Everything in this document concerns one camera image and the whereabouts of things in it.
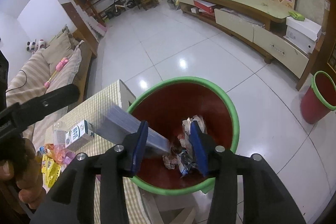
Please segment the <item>tile floor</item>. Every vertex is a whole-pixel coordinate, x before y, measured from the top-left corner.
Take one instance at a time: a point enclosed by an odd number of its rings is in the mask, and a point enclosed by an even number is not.
[[[219,85],[240,121],[237,153],[260,153],[278,173],[307,223],[323,211],[336,188],[336,119],[331,112],[312,126],[299,109],[297,79],[278,62],[266,65],[255,50],[217,28],[170,10],[134,8],[111,20],[92,64],[88,95],[122,79],[139,96],[177,76],[198,76]],[[238,177],[237,223],[243,219],[242,178]],[[212,192],[156,196],[160,211],[194,205],[196,222],[206,223]]]

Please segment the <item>black cable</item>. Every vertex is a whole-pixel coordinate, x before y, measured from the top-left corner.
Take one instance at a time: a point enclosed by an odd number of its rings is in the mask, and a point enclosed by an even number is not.
[[[16,90],[16,89],[19,89],[19,88],[21,88],[21,87],[23,87],[26,83],[27,83],[27,74],[25,73],[25,71],[24,70],[19,70],[19,71],[23,71],[23,73],[25,74],[25,76],[26,76],[26,81],[25,81],[25,83],[22,85],[22,86],[20,86],[20,87],[18,87],[18,88],[14,88],[14,89],[11,89],[11,90]]]

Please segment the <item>trash can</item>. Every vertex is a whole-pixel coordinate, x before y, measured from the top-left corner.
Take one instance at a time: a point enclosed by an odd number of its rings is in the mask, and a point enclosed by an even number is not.
[[[326,72],[318,71],[311,78],[311,86],[302,97],[300,109],[303,118],[310,124],[336,110],[335,83]]]
[[[239,121],[228,95],[214,83],[197,77],[178,77],[161,82],[138,97],[127,110],[139,120],[168,138],[182,133],[182,120],[202,115],[207,132],[218,145],[236,152]],[[203,178],[192,172],[181,178],[178,168],[165,168],[162,157],[143,159],[137,176],[131,179],[137,186],[161,195],[183,195],[214,187],[215,178]]]

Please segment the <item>pink toy wand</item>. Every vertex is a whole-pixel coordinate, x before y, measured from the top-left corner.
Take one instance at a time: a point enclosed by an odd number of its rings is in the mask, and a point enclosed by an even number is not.
[[[60,63],[57,64],[55,72],[49,78],[47,82],[44,83],[44,87],[47,89],[50,86],[51,81],[55,78],[56,74],[61,71],[61,69],[69,62],[69,59],[64,57]]]

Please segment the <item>box lid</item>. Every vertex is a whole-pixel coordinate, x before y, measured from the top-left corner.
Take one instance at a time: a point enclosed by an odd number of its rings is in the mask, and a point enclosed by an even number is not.
[[[211,2],[207,2],[204,0],[194,0],[194,2],[198,2],[206,7],[212,7],[212,6],[216,6],[217,4],[211,3]]]
[[[322,26],[317,23],[305,18],[304,21],[295,20],[292,17],[286,18],[287,26],[303,33],[305,36],[309,37],[311,40],[316,41],[320,38],[322,33]]]

